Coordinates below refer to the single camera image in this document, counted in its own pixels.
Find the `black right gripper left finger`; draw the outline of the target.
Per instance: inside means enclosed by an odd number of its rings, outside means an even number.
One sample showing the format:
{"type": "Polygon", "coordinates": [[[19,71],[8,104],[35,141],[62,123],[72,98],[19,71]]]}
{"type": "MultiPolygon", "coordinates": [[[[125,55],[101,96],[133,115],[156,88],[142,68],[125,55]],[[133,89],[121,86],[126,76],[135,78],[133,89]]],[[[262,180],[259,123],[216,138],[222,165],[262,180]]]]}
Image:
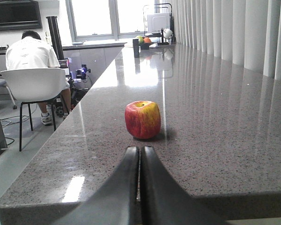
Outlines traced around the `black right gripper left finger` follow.
{"type": "Polygon", "coordinates": [[[123,159],[84,203],[54,225],[133,225],[139,174],[139,149],[128,147],[123,159]]]}

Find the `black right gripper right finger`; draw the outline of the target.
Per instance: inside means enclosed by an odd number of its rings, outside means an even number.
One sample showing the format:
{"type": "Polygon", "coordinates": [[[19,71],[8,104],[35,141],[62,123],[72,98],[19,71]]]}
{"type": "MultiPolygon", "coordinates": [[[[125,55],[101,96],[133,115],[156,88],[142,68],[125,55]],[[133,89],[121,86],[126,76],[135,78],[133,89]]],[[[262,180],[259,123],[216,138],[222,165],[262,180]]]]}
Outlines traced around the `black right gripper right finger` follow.
{"type": "Polygon", "coordinates": [[[227,224],[179,186],[152,146],[140,154],[140,202],[145,225],[227,224]]]}

